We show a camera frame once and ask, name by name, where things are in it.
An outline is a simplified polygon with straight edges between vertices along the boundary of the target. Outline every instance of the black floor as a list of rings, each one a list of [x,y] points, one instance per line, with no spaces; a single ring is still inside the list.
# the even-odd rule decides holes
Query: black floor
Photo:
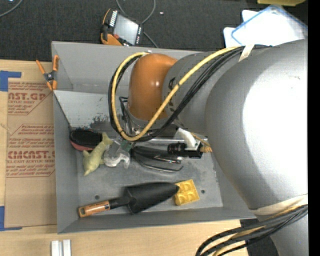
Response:
[[[105,12],[117,8],[115,0],[0,0],[0,59],[51,61],[51,41],[100,44]],[[143,21],[153,0],[119,0],[125,12]],[[260,11],[256,0],[157,0],[144,30],[160,48],[216,51],[224,48],[223,29],[237,27],[243,10]],[[308,25],[308,0],[284,7]],[[142,46],[153,44],[143,38]],[[243,226],[256,222],[243,220]],[[269,238],[248,247],[250,256],[277,256]]]

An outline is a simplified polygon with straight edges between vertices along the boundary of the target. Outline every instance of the orange clamp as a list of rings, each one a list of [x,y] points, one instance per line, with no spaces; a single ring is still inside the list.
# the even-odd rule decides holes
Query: orange clamp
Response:
[[[56,72],[58,72],[58,69],[59,69],[59,60],[60,58],[58,55],[55,55],[53,57],[52,72],[50,73],[46,73],[44,67],[42,66],[39,60],[35,61],[40,69],[40,72],[42,73],[42,75],[46,80],[46,85],[49,87],[51,91],[57,89],[58,82],[55,80],[55,74]]]

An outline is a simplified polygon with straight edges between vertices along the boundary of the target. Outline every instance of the gray bin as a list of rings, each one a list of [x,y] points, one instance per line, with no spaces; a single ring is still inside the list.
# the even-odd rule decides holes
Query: gray bin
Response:
[[[126,57],[151,51],[180,59],[195,51],[57,41],[52,42],[51,50],[52,58],[55,55],[60,58],[53,100],[58,233],[254,218],[213,154],[184,159],[183,168],[177,173],[152,170],[131,160],[128,169],[122,164],[115,168],[101,165],[83,176],[82,153],[69,142],[70,128],[78,127],[107,132],[112,139],[116,137],[109,124],[107,92],[113,73]],[[128,95],[131,69],[132,66],[125,72],[117,94]],[[125,186],[190,179],[200,197],[196,202],[177,206],[169,199],[136,215],[120,207],[85,218],[78,216],[78,207],[119,197]]]

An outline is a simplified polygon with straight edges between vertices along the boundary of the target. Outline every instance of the yellow toy block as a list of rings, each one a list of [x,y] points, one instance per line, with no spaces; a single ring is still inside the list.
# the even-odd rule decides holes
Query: yellow toy block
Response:
[[[198,201],[199,195],[192,179],[176,183],[180,187],[174,195],[174,202],[177,206]]]

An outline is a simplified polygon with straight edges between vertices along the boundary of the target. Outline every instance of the wooden handle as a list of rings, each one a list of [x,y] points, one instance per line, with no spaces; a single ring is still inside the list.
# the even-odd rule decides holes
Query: wooden handle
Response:
[[[101,213],[110,210],[109,201],[102,201],[98,203],[89,204],[78,208],[78,214],[81,218],[90,216],[92,214]]]

